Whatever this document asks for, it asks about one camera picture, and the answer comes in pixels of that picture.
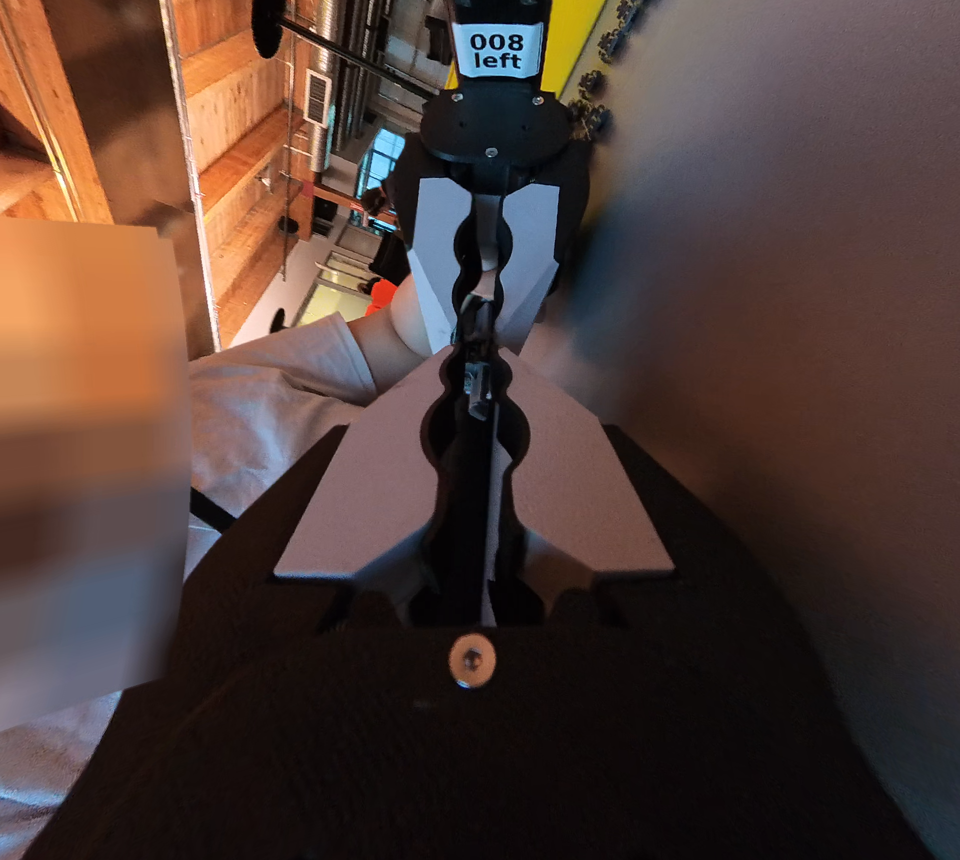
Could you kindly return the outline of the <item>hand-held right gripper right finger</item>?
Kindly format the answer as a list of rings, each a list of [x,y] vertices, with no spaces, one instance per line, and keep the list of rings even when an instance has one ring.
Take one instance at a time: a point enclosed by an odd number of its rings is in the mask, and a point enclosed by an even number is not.
[[[674,570],[598,418],[508,350],[507,394],[530,430],[511,475],[526,530],[522,581],[544,603],[595,582],[664,577]]]

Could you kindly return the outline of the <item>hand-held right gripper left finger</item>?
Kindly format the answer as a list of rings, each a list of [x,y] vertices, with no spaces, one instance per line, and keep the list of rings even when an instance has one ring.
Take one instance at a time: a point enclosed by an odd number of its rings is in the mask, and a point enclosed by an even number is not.
[[[366,407],[321,477],[274,575],[353,583],[406,607],[424,585],[420,542],[433,517],[438,474],[422,426],[442,397],[447,346]]]

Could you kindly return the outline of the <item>person's left hand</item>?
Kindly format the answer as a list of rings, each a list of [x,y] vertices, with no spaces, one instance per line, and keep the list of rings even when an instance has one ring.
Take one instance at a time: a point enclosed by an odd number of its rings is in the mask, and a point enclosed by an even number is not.
[[[422,360],[433,354],[425,318],[419,302],[415,279],[407,275],[394,292],[388,306],[390,322],[402,343]]]

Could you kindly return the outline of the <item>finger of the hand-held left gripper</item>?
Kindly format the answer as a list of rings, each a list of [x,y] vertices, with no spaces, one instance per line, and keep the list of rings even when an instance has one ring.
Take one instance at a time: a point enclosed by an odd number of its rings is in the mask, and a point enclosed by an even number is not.
[[[512,352],[525,345],[559,268],[555,257],[559,191],[558,185],[530,183],[500,200],[512,249],[497,269],[502,298],[495,337]]]
[[[471,194],[450,178],[419,182],[412,246],[407,251],[432,354],[450,344],[457,326],[453,292],[461,275],[457,231],[472,209]]]

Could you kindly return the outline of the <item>row of grey track links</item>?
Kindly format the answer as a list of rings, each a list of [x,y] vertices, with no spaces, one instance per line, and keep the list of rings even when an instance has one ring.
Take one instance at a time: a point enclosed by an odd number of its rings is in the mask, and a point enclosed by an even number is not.
[[[595,66],[580,76],[577,95],[567,103],[568,119],[574,139],[592,143],[606,131],[612,112],[600,100],[606,89],[608,73],[650,1],[618,1],[614,27],[604,32],[597,41],[600,66]]]

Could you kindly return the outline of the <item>person's left forearm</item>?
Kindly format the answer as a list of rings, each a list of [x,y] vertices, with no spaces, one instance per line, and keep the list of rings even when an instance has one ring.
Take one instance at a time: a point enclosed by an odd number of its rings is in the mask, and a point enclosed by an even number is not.
[[[378,395],[386,393],[424,361],[404,341],[393,320],[390,307],[384,307],[346,324],[366,361]]]

